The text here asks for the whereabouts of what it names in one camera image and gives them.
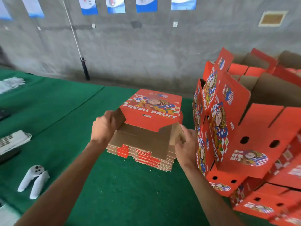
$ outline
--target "wall vent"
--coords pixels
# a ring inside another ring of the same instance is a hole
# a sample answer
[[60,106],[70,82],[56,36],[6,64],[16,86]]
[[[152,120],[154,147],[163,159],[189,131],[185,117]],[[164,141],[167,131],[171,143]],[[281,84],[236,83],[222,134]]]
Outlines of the wall vent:
[[265,11],[258,27],[279,27],[288,11]]

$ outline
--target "hand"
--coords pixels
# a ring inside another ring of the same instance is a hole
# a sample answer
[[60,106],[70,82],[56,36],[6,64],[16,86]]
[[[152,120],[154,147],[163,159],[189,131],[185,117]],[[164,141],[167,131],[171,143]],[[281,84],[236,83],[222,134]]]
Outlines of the hand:
[[196,153],[198,150],[197,133],[195,130],[187,129],[181,125],[182,130],[186,137],[186,142],[182,143],[181,138],[178,137],[175,142],[175,154],[180,166],[196,167]]
[[116,130],[116,121],[113,111],[106,111],[102,117],[97,117],[93,122],[91,141],[108,145]]

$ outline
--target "white game controller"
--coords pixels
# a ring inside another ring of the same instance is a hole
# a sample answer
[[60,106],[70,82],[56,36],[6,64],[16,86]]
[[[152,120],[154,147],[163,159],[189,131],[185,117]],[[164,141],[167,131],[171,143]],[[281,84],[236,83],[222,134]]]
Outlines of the white game controller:
[[23,180],[18,188],[18,192],[24,191],[26,189],[26,187],[29,185],[30,181],[32,179],[34,179],[35,177],[40,176],[44,171],[45,171],[45,169],[40,165],[35,165],[35,166],[32,166],[31,168],[29,168],[29,170],[27,171],[25,177],[23,178]]
[[49,179],[49,174],[47,171],[44,171],[38,178],[35,180],[35,183],[33,184],[31,193],[29,198],[30,199],[36,199],[40,195],[42,188],[44,186],[44,183]]

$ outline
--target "concrete wall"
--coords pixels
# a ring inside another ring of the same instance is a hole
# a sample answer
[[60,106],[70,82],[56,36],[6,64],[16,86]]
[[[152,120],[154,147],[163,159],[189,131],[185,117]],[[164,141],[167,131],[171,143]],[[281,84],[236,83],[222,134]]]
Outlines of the concrete wall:
[[[29,18],[21,0],[3,1],[14,21],[0,21],[0,46],[15,68],[84,79],[62,0],[39,0],[44,19]],[[158,0],[158,12],[140,14],[135,0],[125,0],[126,14],[115,15],[96,0],[94,16],[83,16],[78,0],[65,2],[92,79],[193,92],[205,62],[223,46],[234,53],[254,47],[301,53],[301,0],[198,0],[195,11],[170,11],[171,0]],[[280,27],[258,27],[267,10],[288,10]],[[134,29],[135,21],[142,27]]]

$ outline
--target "poster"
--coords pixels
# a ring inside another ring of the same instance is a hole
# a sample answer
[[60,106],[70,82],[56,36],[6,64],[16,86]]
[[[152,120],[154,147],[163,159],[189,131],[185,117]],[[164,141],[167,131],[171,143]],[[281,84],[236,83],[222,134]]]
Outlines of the poster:
[[12,20],[9,12],[7,11],[4,3],[0,0],[0,19],[2,20]]
[[106,0],[109,14],[126,13],[124,0]]
[[95,0],[79,0],[83,15],[97,15],[97,7]]
[[44,13],[41,9],[38,0],[22,0],[23,4],[28,12],[29,17],[41,17],[44,18]]
[[197,0],[171,0],[171,10],[195,10]]
[[136,10],[138,13],[156,12],[158,0],[136,0]]

